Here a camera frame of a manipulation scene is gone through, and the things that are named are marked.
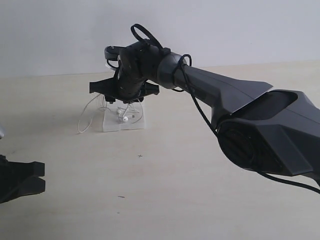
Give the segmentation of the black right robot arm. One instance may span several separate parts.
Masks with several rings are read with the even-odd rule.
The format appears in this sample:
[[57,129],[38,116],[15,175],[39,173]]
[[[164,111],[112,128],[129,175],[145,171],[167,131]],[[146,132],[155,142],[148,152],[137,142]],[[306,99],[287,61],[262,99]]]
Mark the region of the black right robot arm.
[[195,68],[168,48],[136,42],[105,49],[119,66],[89,91],[125,103],[181,88],[212,109],[209,126],[224,155],[249,171],[320,179],[320,110],[302,92],[273,89]]

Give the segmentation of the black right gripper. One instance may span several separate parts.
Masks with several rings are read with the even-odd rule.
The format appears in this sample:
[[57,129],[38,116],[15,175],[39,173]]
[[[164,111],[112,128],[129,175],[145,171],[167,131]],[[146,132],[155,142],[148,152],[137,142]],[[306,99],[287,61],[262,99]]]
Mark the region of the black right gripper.
[[90,94],[101,94],[107,103],[135,103],[143,101],[147,96],[158,95],[160,87],[144,78],[131,78],[126,73],[115,73],[113,77],[90,82],[88,91]]

